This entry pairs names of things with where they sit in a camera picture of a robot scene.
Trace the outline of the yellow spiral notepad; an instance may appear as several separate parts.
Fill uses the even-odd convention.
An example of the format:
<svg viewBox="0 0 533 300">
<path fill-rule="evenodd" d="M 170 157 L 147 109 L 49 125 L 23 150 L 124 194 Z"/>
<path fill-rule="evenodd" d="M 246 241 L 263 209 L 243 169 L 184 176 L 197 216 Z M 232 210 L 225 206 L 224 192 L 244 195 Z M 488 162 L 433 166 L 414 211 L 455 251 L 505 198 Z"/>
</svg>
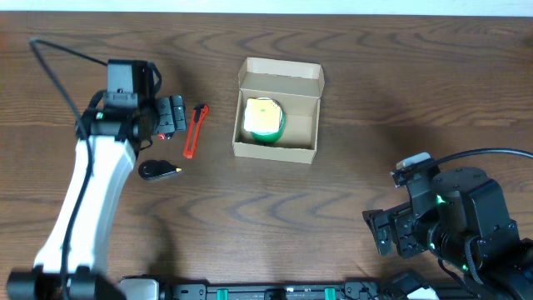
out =
<svg viewBox="0 0 533 300">
<path fill-rule="evenodd" d="M 251 133 L 275 133 L 280 129 L 282 109 L 280 104 L 268 97 L 248 98 L 243 127 Z"/>
</svg>

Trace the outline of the green tape roll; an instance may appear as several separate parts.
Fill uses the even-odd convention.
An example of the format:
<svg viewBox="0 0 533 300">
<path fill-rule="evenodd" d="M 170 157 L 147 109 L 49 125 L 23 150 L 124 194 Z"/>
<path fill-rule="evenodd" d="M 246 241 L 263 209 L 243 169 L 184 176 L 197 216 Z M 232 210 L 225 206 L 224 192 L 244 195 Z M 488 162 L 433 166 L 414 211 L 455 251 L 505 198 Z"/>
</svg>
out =
<svg viewBox="0 0 533 300">
<path fill-rule="evenodd" d="M 279 140 L 284 132 L 286 125 L 286 115 L 282 109 L 281 126 L 277 132 L 274 133 L 255 133 L 250 132 L 252 137 L 260 143 L 274 143 Z"/>
</svg>

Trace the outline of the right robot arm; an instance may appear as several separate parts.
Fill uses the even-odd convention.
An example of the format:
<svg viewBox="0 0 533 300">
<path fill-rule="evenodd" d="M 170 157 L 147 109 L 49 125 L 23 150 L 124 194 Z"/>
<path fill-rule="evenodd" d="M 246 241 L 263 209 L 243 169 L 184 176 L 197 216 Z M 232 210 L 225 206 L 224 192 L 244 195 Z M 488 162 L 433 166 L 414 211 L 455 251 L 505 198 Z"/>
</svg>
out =
<svg viewBox="0 0 533 300">
<path fill-rule="evenodd" d="M 430 167 L 408 178 L 394 172 L 408 202 L 362 216 L 382 256 L 431 252 L 462 273 L 459 284 L 477 298 L 532 297 L 532 241 L 521 238 L 501 185 L 476 167 Z"/>
</svg>

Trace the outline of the red black stapler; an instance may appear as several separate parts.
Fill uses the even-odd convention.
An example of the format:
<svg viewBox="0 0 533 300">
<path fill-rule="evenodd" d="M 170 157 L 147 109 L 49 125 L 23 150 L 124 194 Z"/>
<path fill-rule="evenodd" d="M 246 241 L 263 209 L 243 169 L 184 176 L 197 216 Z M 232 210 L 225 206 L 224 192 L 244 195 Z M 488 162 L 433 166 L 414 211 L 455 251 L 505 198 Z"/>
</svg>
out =
<svg viewBox="0 0 533 300">
<path fill-rule="evenodd" d="M 158 133 L 158 138 L 161 139 L 161 140 L 170 140 L 172 139 L 173 137 L 173 133 L 172 132 L 168 132 L 168 133 Z"/>
</svg>

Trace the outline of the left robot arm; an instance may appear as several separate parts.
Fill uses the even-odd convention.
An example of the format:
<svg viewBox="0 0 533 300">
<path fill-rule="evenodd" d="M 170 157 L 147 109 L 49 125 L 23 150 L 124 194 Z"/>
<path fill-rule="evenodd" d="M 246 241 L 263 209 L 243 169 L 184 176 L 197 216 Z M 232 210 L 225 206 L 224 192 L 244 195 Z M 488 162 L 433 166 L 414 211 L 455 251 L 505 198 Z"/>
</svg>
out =
<svg viewBox="0 0 533 300">
<path fill-rule="evenodd" d="M 99 92 L 82 120 L 88 137 L 78 140 L 76 162 L 62 210 L 31 271 L 13 271 L 11 299 L 153 299 L 148 287 L 116 285 L 106 278 L 107 250 L 124 184 L 137 161 L 137 136 L 121 138 L 127 123 L 137 124 L 142 106 Z"/>
</svg>

